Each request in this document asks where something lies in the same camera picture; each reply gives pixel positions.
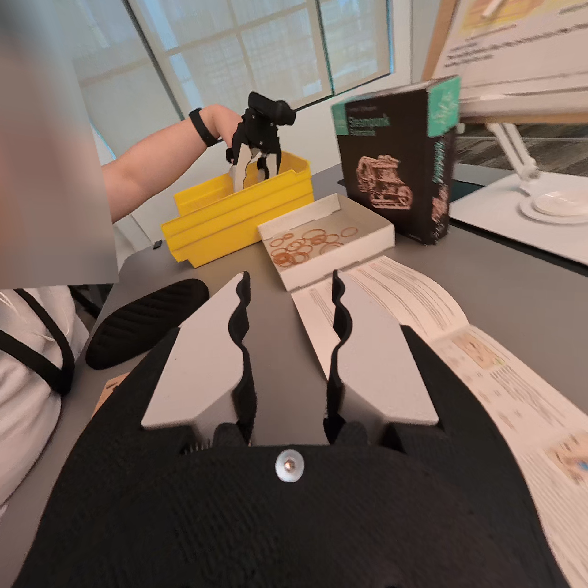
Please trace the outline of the large paned window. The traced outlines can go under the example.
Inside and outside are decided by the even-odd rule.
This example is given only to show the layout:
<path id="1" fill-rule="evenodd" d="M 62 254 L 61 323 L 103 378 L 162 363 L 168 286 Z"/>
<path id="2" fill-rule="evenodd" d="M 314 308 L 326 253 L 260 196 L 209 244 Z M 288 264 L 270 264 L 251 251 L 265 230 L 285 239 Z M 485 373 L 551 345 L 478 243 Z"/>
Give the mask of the large paned window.
<path id="1" fill-rule="evenodd" d="M 391 1 L 123 1 L 179 114 L 294 109 L 391 74 Z"/>

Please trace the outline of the black wrist band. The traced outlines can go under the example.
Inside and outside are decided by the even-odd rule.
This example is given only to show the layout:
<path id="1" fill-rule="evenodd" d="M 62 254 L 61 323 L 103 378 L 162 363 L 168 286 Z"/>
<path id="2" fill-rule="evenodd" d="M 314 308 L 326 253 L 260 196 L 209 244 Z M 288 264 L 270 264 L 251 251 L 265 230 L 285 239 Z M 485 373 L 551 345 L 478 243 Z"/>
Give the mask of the black wrist band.
<path id="1" fill-rule="evenodd" d="M 193 111 L 189 113 L 189 119 L 192 122 L 196 132 L 198 133 L 199 137 L 202 139 L 206 148 L 210 148 L 215 146 L 216 144 L 220 143 L 223 140 L 222 135 L 218 134 L 218 131 L 214 133 L 210 131 L 207 127 L 205 121 L 202 118 L 202 110 L 207 109 L 210 112 L 208 113 L 212 118 L 211 121 L 215 122 L 215 115 L 218 111 L 218 106 L 213 105 L 211 107 L 197 107 Z"/>

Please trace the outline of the person's left hand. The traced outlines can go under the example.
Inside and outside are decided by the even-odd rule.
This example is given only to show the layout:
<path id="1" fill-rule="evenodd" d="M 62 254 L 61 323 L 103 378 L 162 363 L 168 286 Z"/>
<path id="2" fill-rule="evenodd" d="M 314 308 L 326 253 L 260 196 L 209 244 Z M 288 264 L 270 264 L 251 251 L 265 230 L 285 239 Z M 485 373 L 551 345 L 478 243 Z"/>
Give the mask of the person's left hand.
<path id="1" fill-rule="evenodd" d="M 231 148 L 238 125 L 243 122 L 242 115 L 222 105 L 214 105 L 211 108 L 213 125 L 216 129 L 213 133 L 217 138 L 222 139 L 228 148 Z"/>

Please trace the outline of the white cardboard tray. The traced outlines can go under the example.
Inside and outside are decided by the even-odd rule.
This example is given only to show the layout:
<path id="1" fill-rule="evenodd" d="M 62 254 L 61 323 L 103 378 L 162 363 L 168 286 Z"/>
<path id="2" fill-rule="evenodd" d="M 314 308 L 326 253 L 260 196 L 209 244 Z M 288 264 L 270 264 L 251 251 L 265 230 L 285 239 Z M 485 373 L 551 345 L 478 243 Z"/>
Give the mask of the white cardboard tray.
<path id="1" fill-rule="evenodd" d="M 282 269 L 274 265 L 286 291 L 292 292 L 309 286 L 326 278 L 334 270 L 365 261 L 395 246 L 394 226 L 385 218 L 341 194 L 321 198 L 258 226 L 267 253 L 267 241 L 284 232 L 310 228 L 323 228 L 330 232 L 345 226 L 357 226 L 359 237 L 335 251 L 298 266 Z"/>

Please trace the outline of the pile of rubber bands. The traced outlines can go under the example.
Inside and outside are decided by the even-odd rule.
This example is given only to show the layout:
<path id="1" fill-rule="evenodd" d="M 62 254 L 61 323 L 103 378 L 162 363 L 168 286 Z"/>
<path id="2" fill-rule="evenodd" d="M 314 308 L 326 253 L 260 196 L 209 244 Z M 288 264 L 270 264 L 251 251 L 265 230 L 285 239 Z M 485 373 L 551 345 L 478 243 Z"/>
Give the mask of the pile of rubber bands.
<path id="1" fill-rule="evenodd" d="M 310 228 L 284 232 L 270 238 L 266 245 L 274 265 L 285 269 L 335 251 L 357 237 L 359 237 L 357 226 L 345 226 L 330 232 L 323 228 Z"/>

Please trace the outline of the black model kit box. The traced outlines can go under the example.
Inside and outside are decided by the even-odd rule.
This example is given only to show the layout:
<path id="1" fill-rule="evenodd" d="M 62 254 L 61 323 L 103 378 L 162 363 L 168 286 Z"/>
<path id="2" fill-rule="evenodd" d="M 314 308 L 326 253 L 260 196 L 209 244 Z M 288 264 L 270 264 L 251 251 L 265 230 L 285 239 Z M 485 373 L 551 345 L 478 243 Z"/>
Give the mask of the black model kit box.
<path id="1" fill-rule="evenodd" d="M 449 227 L 460 89 L 444 77 L 332 107 L 348 197 L 423 245 Z"/>

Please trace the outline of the yellow plastic bin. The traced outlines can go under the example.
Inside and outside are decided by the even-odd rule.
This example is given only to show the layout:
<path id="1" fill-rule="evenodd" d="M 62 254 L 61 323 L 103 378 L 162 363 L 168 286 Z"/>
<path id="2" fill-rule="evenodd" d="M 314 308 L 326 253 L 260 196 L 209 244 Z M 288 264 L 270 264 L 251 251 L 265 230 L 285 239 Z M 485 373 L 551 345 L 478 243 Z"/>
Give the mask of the yellow plastic bin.
<path id="1" fill-rule="evenodd" d="M 308 160 L 283 151 L 276 177 L 261 180 L 260 173 L 251 162 L 238 192 L 225 173 L 175 195 L 179 216 L 160 228 L 177 262 L 198 268 L 253 245 L 259 225 L 314 201 Z"/>

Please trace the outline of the laser-cut wooden part sheet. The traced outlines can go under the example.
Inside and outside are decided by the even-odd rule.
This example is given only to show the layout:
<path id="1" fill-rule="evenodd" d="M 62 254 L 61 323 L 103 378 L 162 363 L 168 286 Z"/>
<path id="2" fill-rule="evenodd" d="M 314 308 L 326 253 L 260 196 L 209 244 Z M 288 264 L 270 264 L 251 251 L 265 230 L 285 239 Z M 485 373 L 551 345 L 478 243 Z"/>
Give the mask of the laser-cut wooden part sheet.
<path id="1" fill-rule="evenodd" d="M 120 386 L 120 384 L 126 379 L 128 374 L 129 374 L 129 372 L 123 373 L 123 374 L 116 376 L 115 378 L 112 378 L 106 382 L 106 384 L 104 385 L 104 388 L 102 389 L 102 392 L 99 396 L 99 400 L 93 410 L 92 418 L 94 417 L 94 415 L 96 415 L 96 413 L 99 411 L 101 406 L 107 401 L 107 399 L 111 396 L 111 394 L 114 393 L 116 388 L 118 386 Z"/>

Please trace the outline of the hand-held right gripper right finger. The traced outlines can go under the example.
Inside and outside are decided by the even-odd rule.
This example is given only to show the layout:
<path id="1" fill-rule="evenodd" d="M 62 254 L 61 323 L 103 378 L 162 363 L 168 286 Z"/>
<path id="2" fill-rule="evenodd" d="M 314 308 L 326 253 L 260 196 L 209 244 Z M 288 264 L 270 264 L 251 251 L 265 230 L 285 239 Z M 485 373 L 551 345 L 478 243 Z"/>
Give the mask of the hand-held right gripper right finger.
<path id="1" fill-rule="evenodd" d="M 360 423 L 379 442 L 396 423 L 436 426 L 439 417 L 398 320 L 347 272 L 332 276 L 334 331 L 326 388 L 326 437 Z"/>

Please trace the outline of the printed instruction sheet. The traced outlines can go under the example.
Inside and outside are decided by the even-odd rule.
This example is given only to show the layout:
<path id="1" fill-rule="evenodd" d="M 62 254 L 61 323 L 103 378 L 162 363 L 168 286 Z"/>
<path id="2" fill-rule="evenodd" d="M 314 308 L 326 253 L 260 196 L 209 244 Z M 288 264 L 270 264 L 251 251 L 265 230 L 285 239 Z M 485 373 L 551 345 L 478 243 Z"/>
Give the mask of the printed instruction sheet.
<path id="1" fill-rule="evenodd" d="M 455 1 L 432 78 L 465 100 L 587 88 L 587 1 Z"/>

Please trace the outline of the white instruction booklet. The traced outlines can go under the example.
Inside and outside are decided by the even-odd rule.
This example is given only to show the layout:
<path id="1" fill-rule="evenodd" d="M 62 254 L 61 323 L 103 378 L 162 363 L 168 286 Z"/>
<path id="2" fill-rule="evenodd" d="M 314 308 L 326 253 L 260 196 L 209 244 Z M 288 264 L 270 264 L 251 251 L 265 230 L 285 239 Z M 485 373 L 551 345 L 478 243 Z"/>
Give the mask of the white instruction booklet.
<path id="1" fill-rule="evenodd" d="M 378 257 L 344 270 L 401 325 L 439 417 L 381 441 L 428 464 L 484 513 L 536 587 L 587 587 L 587 415 L 472 326 L 430 277 Z M 292 299 L 329 376 L 332 277 Z"/>

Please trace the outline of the black mesh pad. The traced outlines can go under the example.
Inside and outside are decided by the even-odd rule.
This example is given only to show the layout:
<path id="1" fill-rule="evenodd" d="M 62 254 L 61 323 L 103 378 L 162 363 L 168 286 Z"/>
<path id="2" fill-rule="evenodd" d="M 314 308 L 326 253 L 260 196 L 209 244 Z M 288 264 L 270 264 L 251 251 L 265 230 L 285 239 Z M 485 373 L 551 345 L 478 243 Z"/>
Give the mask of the black mesh pad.
<path id="1" fill-rule="evenodd" d="M 101 371 L 150 351 L 208 300 L 207 285 L 190 278 L 129 302 L 100 323 L 88 343 L 86 364 Z"/>

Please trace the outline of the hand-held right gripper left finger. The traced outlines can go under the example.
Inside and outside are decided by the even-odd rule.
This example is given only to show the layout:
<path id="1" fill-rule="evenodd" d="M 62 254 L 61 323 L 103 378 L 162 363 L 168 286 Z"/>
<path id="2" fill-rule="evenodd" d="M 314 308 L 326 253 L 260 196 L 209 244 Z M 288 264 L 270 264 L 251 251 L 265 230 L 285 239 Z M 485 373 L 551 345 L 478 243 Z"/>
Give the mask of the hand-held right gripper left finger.
<path id="1" fill-rule="evenodd" d="M 199 445 L 215 430 L 234 424 L 250 445 L 256 418 L 249 331 L 249 272 L 238 273 L 179 327 L 141 426 L 158 430 L 188 426 Z"/>

